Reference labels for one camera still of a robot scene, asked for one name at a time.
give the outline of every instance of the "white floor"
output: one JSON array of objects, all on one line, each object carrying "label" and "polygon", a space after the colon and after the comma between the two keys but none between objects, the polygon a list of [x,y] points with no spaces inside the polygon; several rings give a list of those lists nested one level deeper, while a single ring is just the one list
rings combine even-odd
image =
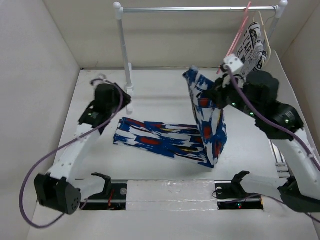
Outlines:
[{"label": "white floor", "polygon": [[[113,145],[117,124],[124,116],[138,121],[195,124],[187,84],[182,77],[185,71],[135,70],[133,114],[127,116],[123,110],[112,120],[83,163],[79,177],[98,171],[112,179],[126,180],[230,179],[241,170],[276,177],[273,155],[265,134],[254,127],[253,119],[232,107],[225,109],[228,140],[214,170],[134,147]],[[213,69],[201,72],[211,78],[215,76]],[[79,117],[93,99],[94,89],[89,82],[99,73],[107,75],[109,81],[120,86],[125,84],[124,71],[81,71],[61,144],[73,137]]]},{"label": "white floor", "polygon": [[[295,100],[277,56],[271,58],[269,66],[274,66],[269,72],[274,74],[283,86],[280,92],[286,96],[282,98]],[[138,121],[194,124],[187,84],[182,77],[184,71],[134,70],[134,112],[129,117]],[[215,76],[213,69],[202,69],[201,72],[211,79]],[[122,70],[81,71],[60,144],[73,137],[79,117],[93,99],[94,90],[89,82],[99,73],[106,74],[109,81],[116,82],[121,87],[125,84]],[[111,176],[112,179],[204,181],[191,181],[193,183],[189,188],[182,188],[187,194],[176,191],[173,195],[168,192],[161,193],[163,184],[147,184],[142,185],[143,187],[136,185],[131,189],[129,186],[128,195],[130,191],[130,194],[135,196],[149,195],[148,200],[140,198],[138,207],[126,211],[76,211],[74,215],[63,217],[49,229],[30,229],[29,240],[318,239],[313,222],[308,217],[268,198],[263,199],[264,211],[217,210],[216,201],[211,197],[210,188],[213,190],[214,187],[210,180],[229,180],[242,170],[261,176],[278,177],[269,141],[264,133],[254,127],[254,120],[250,117],[231,107],[225,109],[228,141],[219,163],[211,170],[133,147],[113,145],[117,123],[125,113],[123,110],[118,114],[104,130],[83,163],[79,178],[99,172]],[[156,208],[150,207],[150,199],[156,203],[159,201]],[[183,209],[175,207],[180,206],[181,201],[188,204],[202,201],[206,205],[205,209],[195,209],[194,204],[188,205],[190,208],[187,205],[183,205]],[[55,216],[56,212],[38,205],[33,220],[36,223],[47,223]]]}]

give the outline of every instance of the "blue patterned cloth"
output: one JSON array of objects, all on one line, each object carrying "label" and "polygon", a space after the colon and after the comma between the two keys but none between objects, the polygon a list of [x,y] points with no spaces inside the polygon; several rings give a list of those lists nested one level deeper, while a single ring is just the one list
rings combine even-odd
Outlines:
[{"label": "blue patterned cloth", "polygon": [[227,142],[227,126],[224,111],[203,97],[203,91],[214,87],[215,83],[193,66],[183,74],[189,87],[194,118],[201,134],[207,157],[214,168]]},{"label": "blue patterned cloth", "polygon": [[140,122],[124,117],[119,121],[113,143],[211,167],[196,125]]},{"label": "blue patterned cloth", "polygon": [[223,110],[203,90],[214,82],[191,67],[183,74],[186,79],[197,125],[140,122],[123,117],[113,137],[115,145],[132,146],[168,158],[214,168],[227,142]]}]

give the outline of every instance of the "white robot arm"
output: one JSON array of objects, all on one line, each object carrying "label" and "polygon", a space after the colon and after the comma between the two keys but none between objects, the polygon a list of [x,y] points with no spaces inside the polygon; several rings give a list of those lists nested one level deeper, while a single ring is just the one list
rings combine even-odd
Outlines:
[{"label": "white robot arm", "polygon": [[255,118],[255,126],[279,148],[294,176],[279,179],[242,171],[234,176],[227,189],[220,187],[218,191],[220,194],[234,191],[238,197],[253,193],[265,195],[284,202],[296,212],[320,212],[320,165],[310,151],[303,121],[296,109],[277,101],[277,79],[267,72],[256,71],[251,72],[244,82],[241,76],[237,77],[242,66],[243,63],[235,55],[226,57],[221,66],[223,77],[217,79],[213,89],[204,94],[221,109],[230,105]]},{"label": "white robot arm", "polygon": [[76,175],[116,109],[122,109],[131,102],[131,97],[121,90],[123,101],[119,106],[120,88],[105,83],[103,79],[94,79],[91,84],[95,87],[94,100],[79,119],[74,135],[77,141],[65,149],[46,174],[38,174],[34,180],[39,203],[69,215],[77,210],[81,201],[93,195],[108,197],[111,194],[109,176],[93,173],[86,179],[76,179]]}]

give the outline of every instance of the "black clamp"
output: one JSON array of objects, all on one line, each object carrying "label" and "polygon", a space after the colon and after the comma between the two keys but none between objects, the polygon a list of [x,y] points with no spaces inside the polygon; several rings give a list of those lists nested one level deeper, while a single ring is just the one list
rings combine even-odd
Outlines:
[{"label": "black clamp", "polygon": [[90,196],[89,199],[90,200],[108,199],[111,194],[111,190],[112,190],[111,177],[104,175],[104,174],[101,174],[101,173],[97,173],[97,172],[92,173],[91,175],[104,179],[105,184],[104,184],[102,192]]}]

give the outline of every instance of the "clothing hanger rack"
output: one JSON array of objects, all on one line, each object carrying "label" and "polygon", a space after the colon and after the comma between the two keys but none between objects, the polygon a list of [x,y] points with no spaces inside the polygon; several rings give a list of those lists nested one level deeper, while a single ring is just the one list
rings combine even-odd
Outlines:
[{"label": "clothing hanger rack", "polygon": [[[270,29],[267,34],[267,38],[271,38],[274,33],[279,19],[281,18],[286,6],[288,5],[287,0],[281,0],[277,6],[250,6],[248,12],[275,12],[275,16],[271,23]],[[122,18],[124,14],[143,14],[143,13],[182,13],[182,12],[203,12],[203,13],[217,13],[217,12],[244,12],[246,6],[208,6],[208,7],[122,7],[119,2],[113,4],[115,10],[115,18],[117,20],[118,32],[121,43],[122,58],[124,62],[124,71],[126,85],[124,90],[130,96],[134,93],[134,84],[132,82],[132,64],[128,60],[127,47],[125,41],[124,27]],[[126,108],[127,114],[133,112],[132,103]]]}]

